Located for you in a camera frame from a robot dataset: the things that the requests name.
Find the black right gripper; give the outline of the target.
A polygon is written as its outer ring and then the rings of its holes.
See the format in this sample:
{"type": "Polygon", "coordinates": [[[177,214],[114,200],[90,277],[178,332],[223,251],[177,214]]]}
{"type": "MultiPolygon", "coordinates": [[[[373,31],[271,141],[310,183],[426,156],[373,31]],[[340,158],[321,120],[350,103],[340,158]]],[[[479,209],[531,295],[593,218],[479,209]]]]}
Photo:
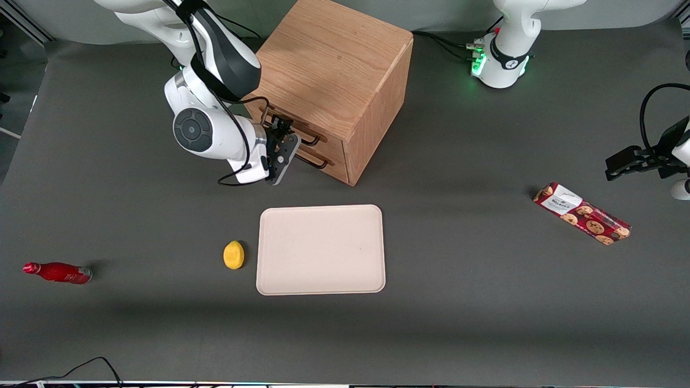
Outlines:
{"type": "Polygon", "coordinates": [[[271,142],[267,148],[269,167],[267,183],[271,186],[276,186],[281,182],[300,147],[301,138],[294,133],[293,123],[293,120],[283,116],[271,121],[269,127],[271,142]]]}

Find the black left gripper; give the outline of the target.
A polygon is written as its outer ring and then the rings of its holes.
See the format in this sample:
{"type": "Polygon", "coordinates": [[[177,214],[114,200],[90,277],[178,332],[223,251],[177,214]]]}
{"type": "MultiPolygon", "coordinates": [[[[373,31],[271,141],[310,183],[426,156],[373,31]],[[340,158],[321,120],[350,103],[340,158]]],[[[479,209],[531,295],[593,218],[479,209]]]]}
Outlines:
{"type": "MultiPolygon", "coordinates": [[[[676,174],[688,174],[689,167],[689,117],[684,117],[666,129],[654,147],[659,155],[673,161],[658,162],[658,175],[667,179],[676,174]]],[[[605,176],[613,181],[622,175],[648,170],[647,152],[637,145],[631,145],[606,158],[605,176]]]]}

